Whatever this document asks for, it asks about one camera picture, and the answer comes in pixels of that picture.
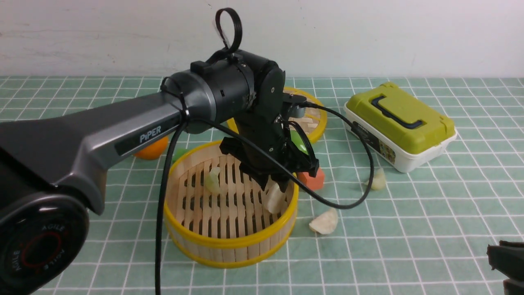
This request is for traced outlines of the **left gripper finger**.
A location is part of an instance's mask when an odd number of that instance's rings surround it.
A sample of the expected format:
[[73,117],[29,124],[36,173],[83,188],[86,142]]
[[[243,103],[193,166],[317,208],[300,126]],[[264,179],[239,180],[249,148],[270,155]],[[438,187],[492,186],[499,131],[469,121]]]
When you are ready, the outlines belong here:
[[286,174],[275,174],[275,182],[277,183],[279,190],[285,193],[289,185],[290,177]]
[[269,178],[270,174],[251,172],[251,179],[256,181],[256,183],[260,186],[262,191],[266,190]]

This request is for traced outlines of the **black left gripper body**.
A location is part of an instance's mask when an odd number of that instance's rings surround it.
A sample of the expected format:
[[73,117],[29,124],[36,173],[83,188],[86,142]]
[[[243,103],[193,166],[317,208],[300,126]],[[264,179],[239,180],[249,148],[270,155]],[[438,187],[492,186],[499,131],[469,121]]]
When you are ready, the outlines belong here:
[[307,133],[295,120],[277,114],[266,121],[254,112],[234,117],[237,131],[225,137],[220,150],[241,162],[241,172],[258,183],[287,182],[292,173],[316,176],[317,159]]

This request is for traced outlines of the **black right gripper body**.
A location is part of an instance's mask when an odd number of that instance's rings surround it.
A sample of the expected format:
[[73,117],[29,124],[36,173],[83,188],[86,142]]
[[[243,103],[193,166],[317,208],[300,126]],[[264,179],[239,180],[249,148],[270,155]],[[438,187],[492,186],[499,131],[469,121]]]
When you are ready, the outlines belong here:
[[492,270],[503,273],[505,295],[522,295],[524,293],[524,243],[499,241],[498,245],[488,245],[488,262]]

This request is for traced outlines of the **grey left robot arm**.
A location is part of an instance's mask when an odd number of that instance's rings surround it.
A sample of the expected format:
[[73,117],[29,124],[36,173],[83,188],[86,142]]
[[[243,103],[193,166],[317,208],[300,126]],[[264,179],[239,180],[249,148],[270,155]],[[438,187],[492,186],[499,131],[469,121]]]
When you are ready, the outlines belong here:
[[29,295],[57,277],[101,215],[108,170],[175,132],[198,134],[234,119],[241,140],[222,152],[261,187],[319,163],[286,130],[305,98],[285,95],[276,62],[240,49],[163,79],[157,93],[64,116],[1,123],[1,293]]

